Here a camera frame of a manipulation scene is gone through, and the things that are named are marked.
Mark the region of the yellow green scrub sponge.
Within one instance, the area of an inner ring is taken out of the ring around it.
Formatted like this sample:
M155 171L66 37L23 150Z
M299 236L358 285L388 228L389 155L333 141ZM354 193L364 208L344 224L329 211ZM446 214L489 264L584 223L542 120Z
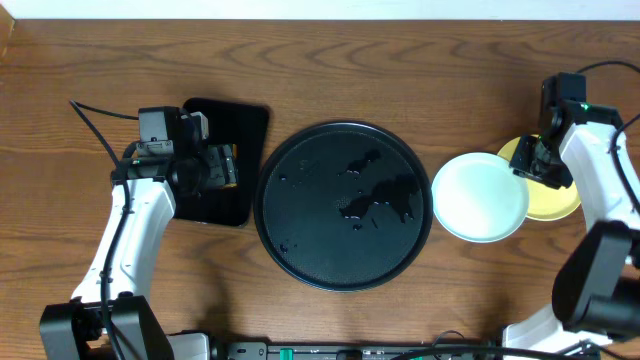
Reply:
M224 160L225 170L225 187L236 187L238 182L234 149L235 146L233 144L225 144L222 147L222 157Z

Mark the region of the yellow plate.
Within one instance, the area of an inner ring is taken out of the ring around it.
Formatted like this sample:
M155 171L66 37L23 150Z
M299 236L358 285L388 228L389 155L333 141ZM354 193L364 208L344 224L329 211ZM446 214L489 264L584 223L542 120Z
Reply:
M528 189L528 210L526 217L536 221L555 221L573 213L581 199L575 183L570 187L553 189L530 179L515 176L524 181Z

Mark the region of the light blue plate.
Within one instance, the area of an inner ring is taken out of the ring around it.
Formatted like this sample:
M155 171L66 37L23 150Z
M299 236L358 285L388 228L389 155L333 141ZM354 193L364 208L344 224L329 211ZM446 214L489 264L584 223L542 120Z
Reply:
M437 172L432 185L434 214L456 237L488 244L513 234L529 207L526 181L494 154L457 156Z

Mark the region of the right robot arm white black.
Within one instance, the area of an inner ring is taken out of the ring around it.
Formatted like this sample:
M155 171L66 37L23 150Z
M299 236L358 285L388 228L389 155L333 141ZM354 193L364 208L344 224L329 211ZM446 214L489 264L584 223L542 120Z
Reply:
M543 107L543 129L520 140L515 174L558 188L574 184L586 235L557 274L550 305L502 334L507 359L559 359L639 335L639 178L614 108L575 100Z

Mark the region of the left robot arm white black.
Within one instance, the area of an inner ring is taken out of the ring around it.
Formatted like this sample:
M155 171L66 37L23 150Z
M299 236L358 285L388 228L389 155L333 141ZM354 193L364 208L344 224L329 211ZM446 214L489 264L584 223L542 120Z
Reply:
M236 148L179 157L169 141L133 142L112 175L112 207L100 245L67 303L45 307L39 331L50 359L212 359L201 331L168 335L149 304L151 282L177 199L198 185L237 183Z

